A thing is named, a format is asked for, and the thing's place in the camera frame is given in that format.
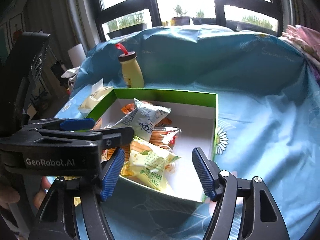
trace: pink cloth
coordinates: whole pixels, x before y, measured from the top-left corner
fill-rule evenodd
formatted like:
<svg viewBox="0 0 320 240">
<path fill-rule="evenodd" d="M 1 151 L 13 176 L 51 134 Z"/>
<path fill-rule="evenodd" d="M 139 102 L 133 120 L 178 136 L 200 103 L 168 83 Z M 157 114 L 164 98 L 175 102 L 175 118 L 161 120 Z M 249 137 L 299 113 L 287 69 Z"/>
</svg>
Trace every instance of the pink cloth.
<svg viewBox="0 0 320 240">
<path fill-rule="evenodd" d="M 285 32 L 282 33 L 290 41 L 299 45 L 308 54 L 320 61 L 320 33 L 307 27 L 288 25 Z"/>
</svg>

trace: blue gripper pad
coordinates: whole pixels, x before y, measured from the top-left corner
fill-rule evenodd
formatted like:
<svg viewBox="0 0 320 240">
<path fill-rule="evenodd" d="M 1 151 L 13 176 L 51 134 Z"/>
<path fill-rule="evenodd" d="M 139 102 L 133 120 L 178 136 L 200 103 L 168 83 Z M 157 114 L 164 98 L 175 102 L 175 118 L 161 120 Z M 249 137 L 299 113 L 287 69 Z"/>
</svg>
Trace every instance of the blue gripper pad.
<svg viewBox="0 0 320 240">
<path fill-rule="evenodd" d="M 105 166 L 105 168 L 107 166 L 109 166 L 109 168 L 107 168 L 108 170 L 101 183 L 102 191 L 100 193 L 100 198 L 102 201 L 106 201 L 106 199 L 112 195 L 125 160 L 124 150 L 121 148 L 117 148 L 113 155 L 108 160 L 108 162 L 111 161 L 111 164 L 107 163 Z"/>
<path fill-rule="evenodd" d="M 67 119 L 60 123 L 60 130 L 80 131 L 92 129 L 95 125 L 93 118 Z"/>
<path fill-rule="evenodd" d="M 214 179 L 196 148 L 192 151 L 192 162 L 198 174 L 205 195 L 213 200 L 217 195 L 214 190 Z"/>
</svg>

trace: silver screw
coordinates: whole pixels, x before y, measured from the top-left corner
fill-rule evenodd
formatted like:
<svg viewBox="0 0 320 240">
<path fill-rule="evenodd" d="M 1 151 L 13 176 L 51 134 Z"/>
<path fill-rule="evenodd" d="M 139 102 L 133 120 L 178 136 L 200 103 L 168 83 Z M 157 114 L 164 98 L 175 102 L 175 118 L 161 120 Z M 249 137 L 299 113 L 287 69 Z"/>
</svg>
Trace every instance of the silver screw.
<svg viewBox="0 0 320 240">
<path fill-rule="evenodd" d="M 258 182 L 258 183 L 262 182 L 262 179 L 258 176 L 254 177 L 253 179 L 255 182 Z"/>
<path fill-rule="evenodd" d="M 220 171 L 220 175 L 223 177 L 228 177 L 230 175 L 229 171 Z"/>
</svg>

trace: human hand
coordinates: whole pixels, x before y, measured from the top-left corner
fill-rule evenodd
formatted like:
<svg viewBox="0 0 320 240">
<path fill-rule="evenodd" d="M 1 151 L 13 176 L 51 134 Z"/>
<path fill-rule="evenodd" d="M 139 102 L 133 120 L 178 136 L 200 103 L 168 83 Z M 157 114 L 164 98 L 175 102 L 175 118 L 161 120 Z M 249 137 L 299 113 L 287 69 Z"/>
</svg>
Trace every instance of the human hand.
<svg viewBox="0 0 320 240">
<path fill-rule="evenodd" d="M 37 209 L 39 209 L 45 197 L 45 190 L 49 189 L 50 186 L 51 184 L 48 181 L 47 177 L 42 177 L 39 192 L 33 198 L 33 204 Z M 9 204 L 17 203 L 19 200 L 20 196 L 18 191 L 16 191 L 10 186 L 0 183 L 0 206 L 2 206 L 5 209 L 9 209 Z"/>
</svg>

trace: framed picture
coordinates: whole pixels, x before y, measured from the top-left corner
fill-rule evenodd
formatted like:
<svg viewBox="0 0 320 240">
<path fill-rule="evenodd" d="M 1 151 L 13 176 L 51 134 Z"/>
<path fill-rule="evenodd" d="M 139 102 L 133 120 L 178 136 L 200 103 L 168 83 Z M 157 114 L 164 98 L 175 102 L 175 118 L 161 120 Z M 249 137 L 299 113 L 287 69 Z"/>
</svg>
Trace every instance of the framed picture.
<svg viewBox="0 0 320 240">
<path fill-rule="evenodd" d="M 16 43 L 19 36 L 23 33 L 22 14 L 19 13 L 9 20 L 10 39 L 12 46 Z"/>
<path fill-rule="evenodd" d="M 4 65 L 7 56 L 10 53 L 10 42 L 8 34 L 8 25 L 7 22 L 0 25 L 0 60 L 2 65 Z"/>
</svg>

